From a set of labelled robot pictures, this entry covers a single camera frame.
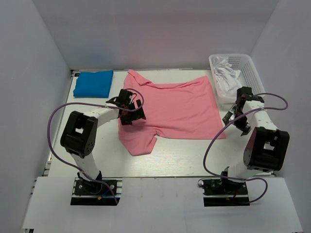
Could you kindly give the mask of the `pink t shirt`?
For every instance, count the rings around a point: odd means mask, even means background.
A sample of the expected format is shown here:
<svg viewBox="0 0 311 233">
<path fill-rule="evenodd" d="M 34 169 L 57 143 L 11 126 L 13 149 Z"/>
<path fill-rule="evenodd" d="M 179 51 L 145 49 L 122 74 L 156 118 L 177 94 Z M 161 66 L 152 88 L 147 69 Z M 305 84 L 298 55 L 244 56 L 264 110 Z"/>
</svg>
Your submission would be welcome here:
<svg viewBox="0 0 311 233">
<path fill-rule="evenodd" d="M 223 127 L 207 76 L 185 83 L 155 84 L 129 70 L 124 88 L 142 94 L 145 119 L 119 124 L 119 140 L 132 156 L 150 154 L 157 137 L 211 140 Z"/>
</svg>

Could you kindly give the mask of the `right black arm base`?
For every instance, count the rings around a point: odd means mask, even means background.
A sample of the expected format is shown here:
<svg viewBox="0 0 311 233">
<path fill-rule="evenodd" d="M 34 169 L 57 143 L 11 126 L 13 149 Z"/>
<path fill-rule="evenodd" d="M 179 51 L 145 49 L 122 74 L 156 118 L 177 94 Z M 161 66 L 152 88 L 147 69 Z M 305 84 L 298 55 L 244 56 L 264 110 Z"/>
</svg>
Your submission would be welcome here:
<svg viewBox="0 0 311 233">
<path fill-rule="evenodd" d="M 246 183 L 236 183 L 221 178 L 202 178 L 197 184 L 198 187 L 203 190 L 203 202 L 205 207 L 250 205 Z"/>
</svg>

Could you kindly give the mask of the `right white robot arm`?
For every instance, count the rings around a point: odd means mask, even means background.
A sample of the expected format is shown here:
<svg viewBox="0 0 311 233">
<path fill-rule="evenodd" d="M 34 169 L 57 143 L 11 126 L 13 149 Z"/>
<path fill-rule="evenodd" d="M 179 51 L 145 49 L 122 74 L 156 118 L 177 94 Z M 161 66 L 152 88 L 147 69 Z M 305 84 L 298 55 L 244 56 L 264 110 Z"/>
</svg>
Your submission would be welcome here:
<svg viewBox="0 0 311 233">
<path fill-rule="evenodd" d="M 252 93 L 252 88 L 237 90 L 235 104 L 223 117 L 223 123 L 234 125 L 242 136 L 250 135 L 243 151 L 242 160 L 229 166 L 222 173 L 225 178 L 219 181 L 224 193 L 232 193 L 237 183 L 262 173 L 281 170 L 290 136 L 280 130 L 270 119 L 264 99 Z"/>
</svg>

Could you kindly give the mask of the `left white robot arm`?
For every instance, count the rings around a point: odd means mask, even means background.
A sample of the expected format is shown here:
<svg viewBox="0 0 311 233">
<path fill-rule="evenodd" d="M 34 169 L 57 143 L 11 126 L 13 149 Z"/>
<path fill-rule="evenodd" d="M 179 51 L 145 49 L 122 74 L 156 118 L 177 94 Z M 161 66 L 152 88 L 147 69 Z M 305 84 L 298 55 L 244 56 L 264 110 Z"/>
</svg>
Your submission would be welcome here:
<svg viewBox="0 0 311 233">
<path fill-rule="evenodd" d="M 105 105 L 95 104 L 88 112 L 73 111 L 69 115 L 60 144 L 73 159 L 79 172 L 78 177 L 86 182 L 86 188 L 93 194 L 102 190 L 102 174 L 95 164 L 92 151 L 95 147 L 97 129 L 115 119 L 122 125 L 132 125 L 133 121 L 146 119 L 144 97 L 132 88 L 121 89 L 117 97 L 106 101 Z"/>
</svg>

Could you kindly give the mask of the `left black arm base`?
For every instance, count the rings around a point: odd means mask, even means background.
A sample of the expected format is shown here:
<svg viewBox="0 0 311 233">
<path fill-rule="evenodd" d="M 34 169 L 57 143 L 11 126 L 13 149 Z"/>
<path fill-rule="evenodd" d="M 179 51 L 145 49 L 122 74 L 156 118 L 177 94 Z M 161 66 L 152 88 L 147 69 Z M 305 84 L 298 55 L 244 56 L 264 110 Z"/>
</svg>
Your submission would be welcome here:
<svg viewBox="0 0 311 233">
<path fill-rule="evenodd" d="M 122 178 L 102 179 L 113 191 L 117 202 L 121 198 Z M 89 181 L 82 181 L 75 178 L 71 195 L 71 206 L 117 206 L 117 203 L 109 190 L 102 184 L 93 184 Z"/>
</svg>

